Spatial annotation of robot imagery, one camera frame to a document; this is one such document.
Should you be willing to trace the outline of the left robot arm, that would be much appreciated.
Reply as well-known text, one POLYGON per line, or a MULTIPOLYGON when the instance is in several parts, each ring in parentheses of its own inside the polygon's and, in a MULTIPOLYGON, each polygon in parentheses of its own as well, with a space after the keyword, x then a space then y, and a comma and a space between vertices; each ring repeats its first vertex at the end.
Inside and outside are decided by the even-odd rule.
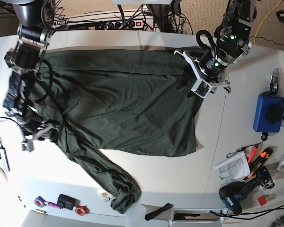
POLYGON ((186 61, 178 88, 186 86, 189 79, 194 79, 187 97, 207 98, 219 87, 231 92, 230 82, 221 74, 249 54, 252 46, 249 40, 251 23, 256 14, 256 1, 230 0, 214 35, 207 30, 196 33, 196 41, 205 52, 201 58, 194 57, 189 51, 174 51, 186 61))

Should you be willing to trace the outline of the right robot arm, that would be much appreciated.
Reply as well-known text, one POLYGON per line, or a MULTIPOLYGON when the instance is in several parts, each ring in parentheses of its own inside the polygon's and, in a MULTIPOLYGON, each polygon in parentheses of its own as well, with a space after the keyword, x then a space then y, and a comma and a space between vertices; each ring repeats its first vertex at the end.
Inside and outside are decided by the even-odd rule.
POLYGON ((29 93, 36 81, 36 73, 44 63, 53 76, 50 63, 44 60, 50 38, 55 33, 54 0, 7 0, 18 20, 17 44, 11 53, 12 74, 9 88, 3 102, 8 117, 14 118, 20 127, 23 151, 31 152, 33 142, 38 139, 56 138, 57 129, 52 122, 45 122, 43 117, 33 110, 34 101, 29 93))

